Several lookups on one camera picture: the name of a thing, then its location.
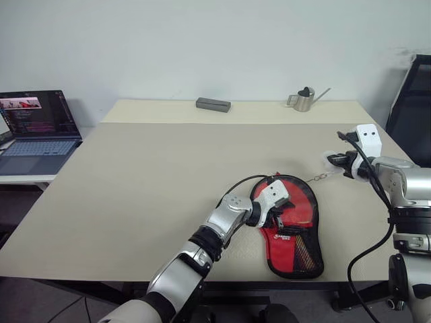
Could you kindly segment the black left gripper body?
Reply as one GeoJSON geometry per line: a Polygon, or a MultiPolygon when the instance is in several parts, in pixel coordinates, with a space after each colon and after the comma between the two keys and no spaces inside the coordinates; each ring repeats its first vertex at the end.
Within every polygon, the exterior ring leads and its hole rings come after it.
{"type": "Polygon", "coordinates": [[[276,205],[271,208],[267,214],[267,225],[283,225],[281,216],[287,209],[292,209],[294,204],[289,200],[284,201],[280,205],[276,205]]]}

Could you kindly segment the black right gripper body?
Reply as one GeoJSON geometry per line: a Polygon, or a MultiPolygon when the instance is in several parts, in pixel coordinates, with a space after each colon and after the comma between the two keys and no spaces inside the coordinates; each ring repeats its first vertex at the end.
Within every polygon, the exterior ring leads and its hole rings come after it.
{"type": "Polygon", "coordinates": [[[341,154],[340,157],[340,166],[343,169],[351,169],[353,166],[353,163],[355,162],[356,158],[358,156],[357,151],[346,151],[345,153],[341,154]]]}

